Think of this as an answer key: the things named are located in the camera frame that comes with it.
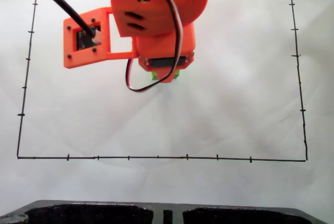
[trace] white paper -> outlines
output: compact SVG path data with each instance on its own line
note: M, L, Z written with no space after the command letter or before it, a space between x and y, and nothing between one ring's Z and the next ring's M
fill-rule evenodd
M79 13L110 0L66 0ZM39 199L291 207L334 223L334 0L293 0L308 162L17 160L34 0L0 0L0 215ZM126 61L63 67L63 20L37 0L20 156L305 159L291 0L209 0L195 61L126 88ZM149 74L134 63L132 83Z

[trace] rectangular hole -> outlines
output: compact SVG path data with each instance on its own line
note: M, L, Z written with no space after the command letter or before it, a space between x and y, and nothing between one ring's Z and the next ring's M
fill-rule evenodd
M170 58L152 58L150 59L150 64L151 67L167 67L170 66L172 67L174 64L174 57L170 57ZM186 57L185 56L181 56L180 59L178 60L177 65L178 66L182 66L183 63L185 62Z
M118 31L115 18L109 15L110 22L110 49L112 53L123 53L132 51L132 38L121 37Z

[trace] ventilation slot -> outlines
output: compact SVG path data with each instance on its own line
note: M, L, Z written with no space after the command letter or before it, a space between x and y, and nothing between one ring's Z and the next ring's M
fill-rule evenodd
M127 11L125 12L125 15L126 16L129 16L129 17L132 17L134 19L139 19L139 20L142 20L143 19L143 16L139 15L139 14L136 14L136 13L132 13L131 11Z
M132 27L132 28L137 29L137 30L139 30L139 31L144 31L144 30L146 30L145 27L142 27L142 26L137 25L137 24L134 24L134 23L128 23L127 25L128 25L129 27Z

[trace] green component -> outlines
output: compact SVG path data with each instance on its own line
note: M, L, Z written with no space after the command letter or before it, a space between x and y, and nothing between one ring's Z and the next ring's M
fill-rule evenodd
M173 79L176 79L180 75L180 70L176 70Z
M156 72L151 72L151 80L158 80L158 75Z
M180 70L176 70L173 79L176 79L180 75ZM158 80L156 72L151 72L151 80Z

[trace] black line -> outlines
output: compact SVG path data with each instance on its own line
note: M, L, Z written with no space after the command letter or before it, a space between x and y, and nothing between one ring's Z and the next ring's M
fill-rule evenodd
M305 144L305 157L306 160L308 160L308 150L307 150L307 142L306 142L306 129L305 129L305 109L304 109L304 104L303 104L303 93L302 93L302 83L301 83L301 74L300 74L300 70L299 70L299 53L298 53L298 40L297 40L297 27L296 27L296 19L295 19L295 15L294 15L294 3L293 0L291 0L291 4L293 4L291 6L292 9L292 17L293 17L293 25L294 25L294 37L295 37L295 45L296 45L296 59L297 59L297 73L298 73L298 81L299 81L299 93L301 96L301 112L302 112L302 116L303 116L303 131L304 131L304 144Z
M189 160L217 160L217 157L195 157L195 156L93 156L93 157L18 157L18 159L62 159L62 160L80 160L80 159L189 159ZM219 160L243 160L249 161L249 158L218 158ZM281 161L281 162L305 162L306 160L277 160L277 159L254 159L251 161Z
M35 12L36 12L36 5L33 6L33 16L32 16L32 24L31 24L30 32L33 32L33 24L34 24L34 21L35 21ZM32 42L32 33L30 34L29 53L28 53L28 58L26 59L28 63L27 63L26 81L25 81L25 86L24 86L25 89L24 89L24 92L23 92L22 112L19 114L19 116L21 116L21 121L20 121L19 138L18 138L18 141L17 141L17 151L16 151L16 156L17 157L19 157L22 124L23 124L23 117L25 115L25 104L26 104L26 95L27 95L27 83L28 83L29 64L30 64L31 42Z

